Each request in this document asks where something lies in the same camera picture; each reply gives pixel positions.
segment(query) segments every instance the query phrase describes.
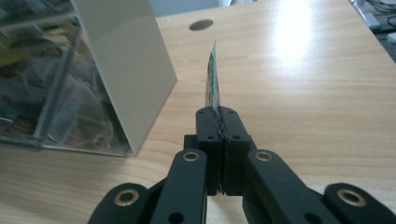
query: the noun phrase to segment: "screw hole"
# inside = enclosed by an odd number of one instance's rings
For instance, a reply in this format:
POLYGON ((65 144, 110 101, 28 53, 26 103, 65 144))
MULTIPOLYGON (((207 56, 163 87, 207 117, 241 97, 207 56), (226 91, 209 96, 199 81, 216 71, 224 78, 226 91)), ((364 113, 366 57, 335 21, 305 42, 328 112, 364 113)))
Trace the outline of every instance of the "screw hole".
POLYGON ((198 161, 199 154, 196 152, 187 152, 183 155, 185 161, 198 161))
POLYGON ((209 28, 211 25, 213 25, 212 20, 202 20, 202 21, 196 21, 195 23, 191 24, 189 29, 191 31, 201 31, 206 28, 209 28))
POLYGON ((172 213, 168 221, 172 224, 182 223, 184 221, 184 216, 181 213, 172 213))
POLYGON ((135 189, 125 189, 119 192, 114 198, 114 203, 118 206, 128 206, 137 201, 139 193, 135 189))
POLYGON ((321 223, 320 217, 318 217, 315 214, 307 213, 307 214, 305 214, 304 217, 305 217, 305 220, 311 224, 320 224, 321 223))
POLYGON ((256 153, 256 158, 261 161, 271 161, 273 157, 271 154, 269 154, 267 152, 260 151, 260 152, 256 153))
POLYGON ((357 192, 350 189, 339 189, 337 191, 337 195, 345 203, 349 203, 353 206, 363 207, 367 204, 363 197, 361 197, 357 192))

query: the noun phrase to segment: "wooden table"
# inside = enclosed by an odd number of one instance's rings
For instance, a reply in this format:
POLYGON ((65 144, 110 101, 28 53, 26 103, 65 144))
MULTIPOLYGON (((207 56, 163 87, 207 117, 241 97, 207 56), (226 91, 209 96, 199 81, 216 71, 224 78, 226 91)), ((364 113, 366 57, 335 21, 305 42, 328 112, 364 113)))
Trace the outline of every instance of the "wooden table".
MULTIPOLYGON (((1 147, 1 223, 86 223, 118 184, 163 179, 195 132, 215 40, 221 103, 259 148, 312 189, 347 182, 396 212, 396 66, 347 0, 267 0, 158 23, 178 82, 138 156, 1 147), (214 25, 189 30, 203 19, 214 25)), ((245 222, 240 198, 208 199, 207 223, 245 222)))

